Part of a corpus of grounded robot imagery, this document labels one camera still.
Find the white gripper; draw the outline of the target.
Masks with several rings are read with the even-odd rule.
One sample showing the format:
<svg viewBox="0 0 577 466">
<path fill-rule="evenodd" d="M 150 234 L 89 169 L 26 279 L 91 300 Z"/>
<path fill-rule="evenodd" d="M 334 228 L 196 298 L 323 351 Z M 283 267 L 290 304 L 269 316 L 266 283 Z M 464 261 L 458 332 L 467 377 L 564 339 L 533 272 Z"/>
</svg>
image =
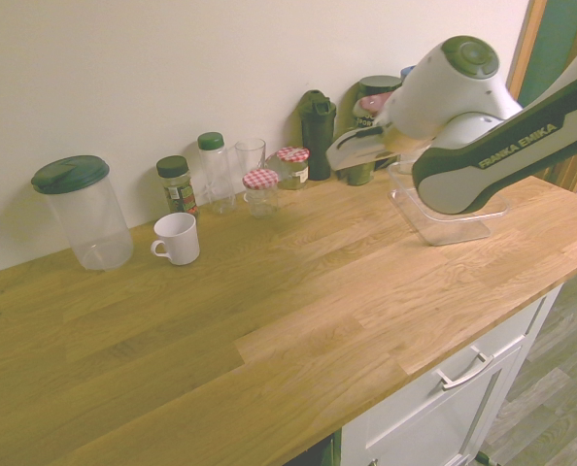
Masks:
<svg viewBox="0 0 577 466">
<path fill-rule="evenodd" d="M 350 130 L 334 141 L 326 150 L 326 159 L 333 171 L 389 158 L 391 152 L 385 147 L 388 129 L 370 126 Z"/>
</svg>

